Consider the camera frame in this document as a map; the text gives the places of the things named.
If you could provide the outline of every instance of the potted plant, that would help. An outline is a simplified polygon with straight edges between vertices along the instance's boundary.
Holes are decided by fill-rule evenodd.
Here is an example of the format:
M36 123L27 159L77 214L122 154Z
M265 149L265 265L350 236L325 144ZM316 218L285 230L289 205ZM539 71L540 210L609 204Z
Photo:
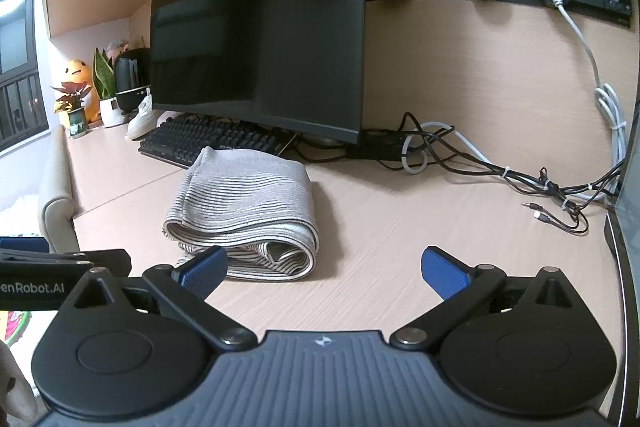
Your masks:
M95 49L94 53L94 86L100 97L100 117L105 127L113 127L125 123L126 115L118 107L116 100L116 80L113 75L113 63L107 53Z
M86 114L82 100L91 92L86 82L63 82L62 87L54 87L62 96L56 100L56 112L64 111L69 116L69 134L71 138L84 136L87 131Z

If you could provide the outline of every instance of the green pot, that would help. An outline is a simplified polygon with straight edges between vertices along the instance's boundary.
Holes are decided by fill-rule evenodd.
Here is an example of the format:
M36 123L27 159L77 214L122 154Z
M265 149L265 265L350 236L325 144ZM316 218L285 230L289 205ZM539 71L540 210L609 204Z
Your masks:
M88 124L86 123L86 114L84 107L69 111L69 134L71 138L79 138L86 134Z

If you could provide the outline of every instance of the plush toy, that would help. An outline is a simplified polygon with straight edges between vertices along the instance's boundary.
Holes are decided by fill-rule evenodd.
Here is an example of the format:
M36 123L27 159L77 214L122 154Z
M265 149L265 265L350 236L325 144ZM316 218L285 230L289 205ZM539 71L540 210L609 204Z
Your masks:
M116 64L116 58L121 53L129 51L129 41L126 40L117 40L111 41L107 47L107 58L111 59L111 67L114 67Z
M98 114L100 113L100 99L98 98L98 93L95 90L94 78L91 74L91 67L87 66L87 64L79 58L70 60L66 64L65 74L60 82L61 85L62 82L74 82L76 84L82 84L82 82L86 82L87 86L91 86L91 92L84 99L84 113L86 115L87 122L91 123L97 121ZM58 102L56 102L56 105L54 106L54 110L56 109L58 109ZM60 115L60 123L68 128L68 114L64 111L61 111L58 114Z

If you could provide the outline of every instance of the shoe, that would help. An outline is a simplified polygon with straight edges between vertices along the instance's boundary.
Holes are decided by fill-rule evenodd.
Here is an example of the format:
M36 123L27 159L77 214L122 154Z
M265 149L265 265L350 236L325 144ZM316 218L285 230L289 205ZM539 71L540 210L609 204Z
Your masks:
M148 94L138 106L138 114L129 122L126 138L135 140L156 128L156 122L162 111L151 108L151 95Z

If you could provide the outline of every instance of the yellow plush toy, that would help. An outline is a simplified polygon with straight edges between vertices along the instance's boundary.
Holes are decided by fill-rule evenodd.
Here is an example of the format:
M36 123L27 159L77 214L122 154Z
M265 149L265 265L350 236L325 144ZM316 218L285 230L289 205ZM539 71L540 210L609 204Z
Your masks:
M75 82L76 84L81 84L82 82L86 82L87 86L91 86L91 92L84 99L84 113L86 114L87 122L95 122L98 120L98 114L100 113L100 99L98 98L98 93L95 90L94 86L94 78L91 74L91 67L87 66L79 58L75 58L74 60L70 60L66 64L65 75L62 78L60 85L62 82ZM58 102L54 105L54 110L58 108ZM66 112L59 112L60 115L60 123L64 125L66 128L69 127L69 116Z

